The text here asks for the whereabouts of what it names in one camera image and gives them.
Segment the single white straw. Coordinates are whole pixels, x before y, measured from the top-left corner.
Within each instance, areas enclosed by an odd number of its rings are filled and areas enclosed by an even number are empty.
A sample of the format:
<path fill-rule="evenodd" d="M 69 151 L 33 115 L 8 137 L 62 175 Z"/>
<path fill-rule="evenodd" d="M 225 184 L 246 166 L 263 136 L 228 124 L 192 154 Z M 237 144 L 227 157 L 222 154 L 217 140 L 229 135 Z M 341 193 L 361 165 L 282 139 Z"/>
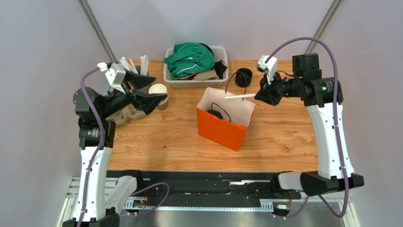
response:
<path fill-rule="evenodd" d="M 243 95 L 233 95 L 233 96 L 225 96 L 225 99 L 244 99 L 244 98 L 248 98 L 248 97 L 255 97 L 256 94 L 243 94 Z"/>

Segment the orange paper bag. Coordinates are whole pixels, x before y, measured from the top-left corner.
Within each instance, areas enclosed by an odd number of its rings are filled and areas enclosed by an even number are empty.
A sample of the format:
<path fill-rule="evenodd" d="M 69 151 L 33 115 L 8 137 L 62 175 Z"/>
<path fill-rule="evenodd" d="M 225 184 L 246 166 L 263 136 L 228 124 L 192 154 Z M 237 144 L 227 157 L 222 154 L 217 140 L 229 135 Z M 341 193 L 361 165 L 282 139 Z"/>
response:
<path fill-rule="evenodd" d="M 226 89 L 206 88 L 196 106 L 198 134 L 233 151 L 239 151 L 255 110 L 255 103 L 244 99 L 225 99 L 235 94 Z M 207 113 L 219 111 L 223 119 Z"/>

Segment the black plastic cup lid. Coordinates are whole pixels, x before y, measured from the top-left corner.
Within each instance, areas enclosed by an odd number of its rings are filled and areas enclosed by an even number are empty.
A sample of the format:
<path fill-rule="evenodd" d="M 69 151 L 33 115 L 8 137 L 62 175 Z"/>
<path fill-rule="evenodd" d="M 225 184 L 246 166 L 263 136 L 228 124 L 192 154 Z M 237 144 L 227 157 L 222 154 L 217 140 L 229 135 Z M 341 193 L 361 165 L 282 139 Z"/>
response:
<path fill-rule="evenodd" d="M 211 115 L 217 117 L 218 119 L 221 119 L 221 120 L 223 119 L 222 114 L 221 114 L 219 111 L 217 111 L 217 110 L 211 109 L 211 110 L 208 110 L 207 113 L 209 113 L 209 114 L 211 114 Z"/>

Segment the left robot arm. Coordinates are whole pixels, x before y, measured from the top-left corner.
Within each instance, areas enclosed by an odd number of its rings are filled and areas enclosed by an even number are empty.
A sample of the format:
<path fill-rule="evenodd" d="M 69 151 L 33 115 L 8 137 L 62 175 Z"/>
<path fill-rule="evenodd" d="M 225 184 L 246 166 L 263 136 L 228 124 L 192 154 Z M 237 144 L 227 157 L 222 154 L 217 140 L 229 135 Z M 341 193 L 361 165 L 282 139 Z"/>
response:
<path fill-rule="evenodd" d="M 126 170 L 118 177 L 112 191 L 105 194 L 107 167 L 114 147 L 116 124 L 111 115 L 128 105 L 152 113 L 167 98 L 167 94 L 146 94 L 142 89 L 155 82 L 149 75 L 132 73 L 112 66 L 97 67 L 115 85 L 113 92 L 103 96 L 87 87 L 85 74 L 80 89 L 73 96 L 75 113 L 79 117 L 79 147 L 81 174 L 78 199 L 64 227 L 116 227 L 119 214 L 127 200 L 143 183 L 139 170 Z"/>

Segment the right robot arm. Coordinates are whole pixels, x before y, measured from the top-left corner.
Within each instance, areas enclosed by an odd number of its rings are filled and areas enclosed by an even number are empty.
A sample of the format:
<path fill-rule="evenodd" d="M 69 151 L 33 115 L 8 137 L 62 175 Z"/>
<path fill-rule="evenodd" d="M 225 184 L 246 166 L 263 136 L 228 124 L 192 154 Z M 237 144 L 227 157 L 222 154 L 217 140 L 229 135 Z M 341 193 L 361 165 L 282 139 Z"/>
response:
<path fill-rule="evenodd" d="M 364 177 L 355 174 L 349 159 L 342 126 L 342 89 L 334 88 L 334 78 L 323 78 L 318 54 L 292 57 L 293 74 L 282 78 L 277 59 L 263 55 L 256 68 L 264 74 L 256 100 L 276 106 L 281 99 L 297 97 L 309 113 L 317 144 L 318 169 L 309 172 L 283 172 L 273 177 L 278 192 L 298 190 L 317 196 L 362 187 Z M 333 92 L 337 92 L 337 108 Z"/>

